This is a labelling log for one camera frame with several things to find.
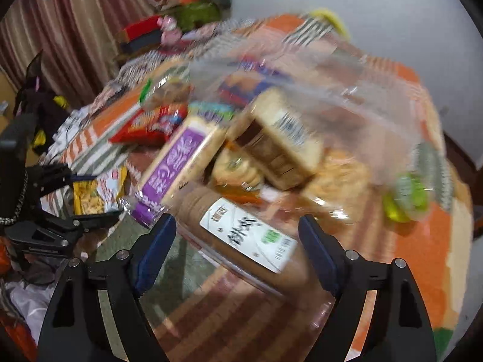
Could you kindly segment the orange edged biscuit packet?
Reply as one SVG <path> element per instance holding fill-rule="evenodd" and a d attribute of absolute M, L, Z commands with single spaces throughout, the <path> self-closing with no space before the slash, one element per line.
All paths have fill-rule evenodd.
<path fill-rule="evenodd" d="M 225 146 L 215 159 L 210 182 L 214 186 L 258 190 L 264 183 L 264 175 L 240 151 L 234 151 Z"/>

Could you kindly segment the clear plastic storage bin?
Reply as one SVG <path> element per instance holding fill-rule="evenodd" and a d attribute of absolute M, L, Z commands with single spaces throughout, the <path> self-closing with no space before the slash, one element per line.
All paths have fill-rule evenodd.
<path fill-rule="evenodd" d="M 321 286 L 297 231 L 360 223 L 369 204 L 406 221 L 449 211 L 452 182 L 422 132 L 416 91 L 353 56 L 248 38 L 216 60 L 163 63 L 143 110 L 191 112 L 144 171 L 130 215 L 165 213 L 223 265 L 305 305 Z"/>

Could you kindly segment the pink plush toy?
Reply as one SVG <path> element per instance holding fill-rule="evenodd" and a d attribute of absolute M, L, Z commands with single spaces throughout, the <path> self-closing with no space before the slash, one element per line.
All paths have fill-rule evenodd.
<path fill-rule="evenodd" d="M 157 21 L 161 29 L 161 44 L 164 46 L 172 46 L 177 43 L 183 36 L 182 30 L 178 27 L 178 23 L 172 16 L 161 16 Z"/>

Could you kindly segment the brown round biscuit roll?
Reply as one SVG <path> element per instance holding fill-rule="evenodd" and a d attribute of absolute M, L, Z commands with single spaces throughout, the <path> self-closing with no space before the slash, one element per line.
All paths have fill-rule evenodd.
<path fill-rule="evenodd" d="M 174 194 L 169 212 L 183 234 L 254 286 L 281 294 L 304 309 L 330 297 L 294 229 L 267 223 L 256 212 L 195 182 Z"/>

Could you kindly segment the clear bag of fried snacks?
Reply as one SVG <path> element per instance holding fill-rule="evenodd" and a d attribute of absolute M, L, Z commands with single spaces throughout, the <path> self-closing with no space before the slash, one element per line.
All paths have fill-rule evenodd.
<path fill-rule="evenodd" d="M 352 224 L 360 220 L 370 190 L 372 174 L 365 163 L 348 151 L 328 149 L 318 170 L 300 192 L 318 212 Z"/>

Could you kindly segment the yellow snack packet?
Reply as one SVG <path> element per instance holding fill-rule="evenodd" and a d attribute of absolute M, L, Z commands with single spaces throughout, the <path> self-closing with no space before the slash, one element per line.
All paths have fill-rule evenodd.
<path fill-rule="evenodd" d="M 121 210 L 127 168 L 117 167 L 98 176 L 83 177 L 73 183 L 75 215 L 96 215 Z"/>

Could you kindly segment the striped red beige curtain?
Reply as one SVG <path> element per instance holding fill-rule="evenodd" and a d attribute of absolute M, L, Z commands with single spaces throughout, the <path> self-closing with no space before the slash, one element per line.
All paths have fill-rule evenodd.
<path fill-rule="evenodd" d="M 18 89 L 41 53 L 47 86 L 86 106 L 114 75 L 116 34 L 152 12 L 147 0 L 14 0 L 1 18 L 1 68 Z"/>

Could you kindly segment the purple label cracker pack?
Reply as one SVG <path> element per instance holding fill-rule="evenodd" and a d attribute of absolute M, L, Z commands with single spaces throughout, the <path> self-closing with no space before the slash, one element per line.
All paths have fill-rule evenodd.
<path fill-rule="evenodd" d="M 226 131 L 225 126 L 201 117 L 183 120 L 138 181 L 132 217 L 151 226 L 184 185 L 203 176 L 223 145 Z"/>

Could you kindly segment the yellow curved foam tube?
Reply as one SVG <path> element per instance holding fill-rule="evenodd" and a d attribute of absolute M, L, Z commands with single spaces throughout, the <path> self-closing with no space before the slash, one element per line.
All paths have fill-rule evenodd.
<path fill-rule="evenodd" d="M 347 41 L 350 40 L 350 33 L 344 22 L 333 11 L 327 8 L 317 8 L 310 11 L 309 14 L 314 18 L 328 22 L 334 30 L 336 30 L 339 36 L 345 38 Z"/>

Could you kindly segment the red and black box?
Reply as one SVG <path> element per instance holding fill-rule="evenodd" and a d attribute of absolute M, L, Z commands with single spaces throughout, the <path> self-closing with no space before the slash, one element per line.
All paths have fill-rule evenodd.
<path fill-rule="evenodd" d="M 115 40 L 123 53 L 133 54 L 145 47 L 159 45 L 161 42 L 161 27 L 159 15 L 149 16 L 138 22 L 127 25 L 115 35 Z"/>

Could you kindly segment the beige cracker pack with barcode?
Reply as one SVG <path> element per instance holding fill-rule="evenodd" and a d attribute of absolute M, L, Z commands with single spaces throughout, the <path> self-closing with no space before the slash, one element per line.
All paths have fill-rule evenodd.
<path fill-rule="evenodd" d="M 312 178 L 324 152 L 322 136 L 310 128 L 283 90 L 261 92 L 232 121 L 227 137 L 278 190 Z"/>

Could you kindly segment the red snack bag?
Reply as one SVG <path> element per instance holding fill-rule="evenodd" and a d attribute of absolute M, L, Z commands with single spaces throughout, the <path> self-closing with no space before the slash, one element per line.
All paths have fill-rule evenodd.
<path fill-rule="evenodd" d="M 171 104 L 139 110 L 110 138 L 113 144 L 162 146 L 187 116 L 186 104 Z"/>

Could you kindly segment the patchwork striped bed quilt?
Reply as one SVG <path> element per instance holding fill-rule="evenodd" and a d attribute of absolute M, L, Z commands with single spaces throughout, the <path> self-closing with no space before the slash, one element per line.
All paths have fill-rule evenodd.
<path fill-rule="evenodd" d="M 207 43 L 187 53 L 210 59 L 233 52 L 245 41 L 287 42 L 354 57 L 397 77 L 417 110 L 424 152 L 433 156 L 436 201 L 421 221 L 395 223 L 383 212 L 382 194 L 372 192 L 362 221 L 335 230 L 343 247 L 370 260 L 405 259 L 427 306 L 438 355 L 445 353 L 462 310 L 467 289 L 473 220 L 472 199 L 446 157 L 440 119 L 428 90 L 409 67 L 368 55 L 344 41 L 328 22 L 310 14 L 284 14 L 258 21 L 227 21 Z M 95 119 L 67 122 L 70 139 L 58 158 L 76 173 L 103 173 L 125 166 L 133 180 L 146 169 L 146 150 L 115 148 L 109 134 L 133 113 L 139 85 L 150 73 L 167 69 L 152 53 L 122 69 L 117 82 L 128 87 L 119 99 L 107 85 L 98 96 L 105 108 Z M 300 361 L 322 328 L 322 320 L 261 292 L 232 271 L 212 262 L 196 246 L 177 238 L 155 286 L 142 299 L 155 335 L 172 361 Z"/>

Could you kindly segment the green snack bag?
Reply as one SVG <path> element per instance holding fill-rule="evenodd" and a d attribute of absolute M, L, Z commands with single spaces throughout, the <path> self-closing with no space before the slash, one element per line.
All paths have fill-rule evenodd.
<path fill-rule="evenodd" d="M 395 184 L 382 197 L 388 219 L 397 223 L 420 221 L 430 212 L 433 190 L 414 172 L 399 175 Z"/>

